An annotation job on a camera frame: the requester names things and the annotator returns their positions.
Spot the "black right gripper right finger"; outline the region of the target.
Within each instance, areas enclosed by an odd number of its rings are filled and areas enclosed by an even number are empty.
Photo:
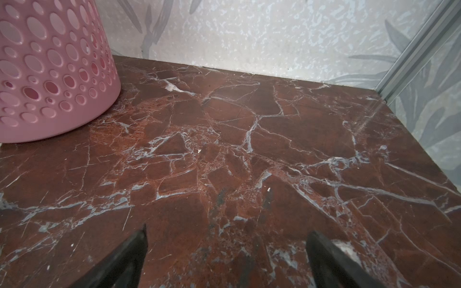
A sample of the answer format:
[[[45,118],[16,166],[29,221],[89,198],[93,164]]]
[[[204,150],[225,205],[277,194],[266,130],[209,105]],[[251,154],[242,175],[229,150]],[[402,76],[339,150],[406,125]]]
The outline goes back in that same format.
[[[306,252],[318,288],[383,288],[361,266],[323,234],[312,231]]]

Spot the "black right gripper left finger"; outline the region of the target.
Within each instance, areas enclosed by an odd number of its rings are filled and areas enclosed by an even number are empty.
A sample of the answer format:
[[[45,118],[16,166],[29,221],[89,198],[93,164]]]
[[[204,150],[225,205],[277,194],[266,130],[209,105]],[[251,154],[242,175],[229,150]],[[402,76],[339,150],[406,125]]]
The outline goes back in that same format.
[[[147,250],[148,238],[146,226],[143,226],[70,286],[136,288],[140,282]]]

